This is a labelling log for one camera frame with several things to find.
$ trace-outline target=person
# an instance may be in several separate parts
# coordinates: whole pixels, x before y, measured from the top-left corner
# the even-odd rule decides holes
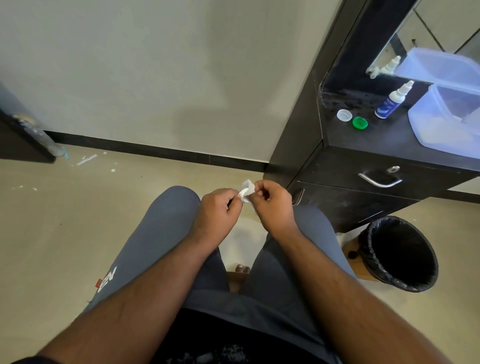
[[[355,279],[325,215],[257,181],[265,245],[239,293],[218,246],[243,202],[174,186],[149,207],[85,311],[18,363],[448,363]]]

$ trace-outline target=metal handle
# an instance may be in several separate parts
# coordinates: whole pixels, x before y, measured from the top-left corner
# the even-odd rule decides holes
[[[375,182],[373,179],[371,179],[370,177],[368,177],[367,175],[365,175],[363,173],[359,173],[359,176],[362,177],[367,182],[370,182],[374,186],[377,186],[377,187],[380,187],[380,188],[390,188],[390,187],[393,187],[396,184],[399,184],[400,182],[402,182],[402,180],[397,180],[397,181],[395,181],[391,184],[381,184],[381,183]]]
[[[302,188],[300,190],[300,194],[299,194],[299,197],[297,198],[297,201],[294,204],[292,204],[293,206],[298,206],[300,204],[300,201],[301,201],[301,198],[303,197],[304,192],[305,192],[305,189]]]

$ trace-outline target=drawer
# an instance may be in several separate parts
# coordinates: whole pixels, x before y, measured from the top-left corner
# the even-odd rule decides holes
[[[399,170],[387,171],[394,166],[400,167]],[[372,181],[366,181],[359,173]],[[296,177],[303,182],[416,200],[422,200],[471,178],[473,174],[467,171],[460,173],[441,170],[401,158],[336,147],[328,147],[319,152]]]
[[[322,210],[335,232],[350,231],[418,202],[299,181],[293,182],[288,191],[292,194],[294,204],[314,205]]]

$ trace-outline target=gray pants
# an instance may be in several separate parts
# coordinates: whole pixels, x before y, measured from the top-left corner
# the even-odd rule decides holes
[[[199,206],[200,198],[189,188],[173,186],[164,191],[120,251],[103,286],[85,311],[129,283],[178,244],[189,232]],[[294,215],[302,233],[354,277],[325,215],[313,206],[296,206]],[[329,363],[336,362],[336,355],[325,344],[287,257],[270,235],[239,294],[229,292],[225,266],[216,249],[200,269],[183,307],[279,337]]]

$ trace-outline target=green bottle cap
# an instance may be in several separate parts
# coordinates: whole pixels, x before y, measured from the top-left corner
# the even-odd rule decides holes
[[[361,116],[357,116],[352,120],[352,125],[354,128],[363,130],[368,126],[368,121]]]

